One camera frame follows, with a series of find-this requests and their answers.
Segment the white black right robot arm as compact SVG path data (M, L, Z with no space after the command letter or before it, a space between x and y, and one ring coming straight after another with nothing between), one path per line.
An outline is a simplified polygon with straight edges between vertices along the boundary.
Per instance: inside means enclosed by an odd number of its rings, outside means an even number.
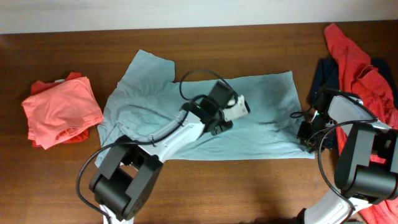
M315 114L300 125L297 138L308 152L321 154L325 139L337 128L347 135L334 171L323 180L329 191L297 216L298 223L346 223L352 215L397 198L397 130L367 109L361 98L324 89L312 105Z

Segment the light blue t-shirt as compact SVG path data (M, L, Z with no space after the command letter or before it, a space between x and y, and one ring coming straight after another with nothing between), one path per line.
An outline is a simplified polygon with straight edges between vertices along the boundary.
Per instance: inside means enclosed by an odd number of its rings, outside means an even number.
M98 126L102 146L126 135L142 139L176 117L187 98L207 94L214 81L175 82L175 64L140 50L104 107ZM175 159L223 161L312 158L297 139L301 121L292 72L239 77L229 84L247 101L250 113L223 133L204 134L186 145Z

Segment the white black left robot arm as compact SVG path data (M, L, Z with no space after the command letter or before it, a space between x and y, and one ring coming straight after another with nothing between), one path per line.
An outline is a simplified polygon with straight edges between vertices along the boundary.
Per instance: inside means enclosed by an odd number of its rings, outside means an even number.
M106 155L89 184L105 223L132 223L149 199L164 162L203 134L233 126L245 100L228 84L216 82L209 94L189 99L178 115L151 135L123 135L98 150Z

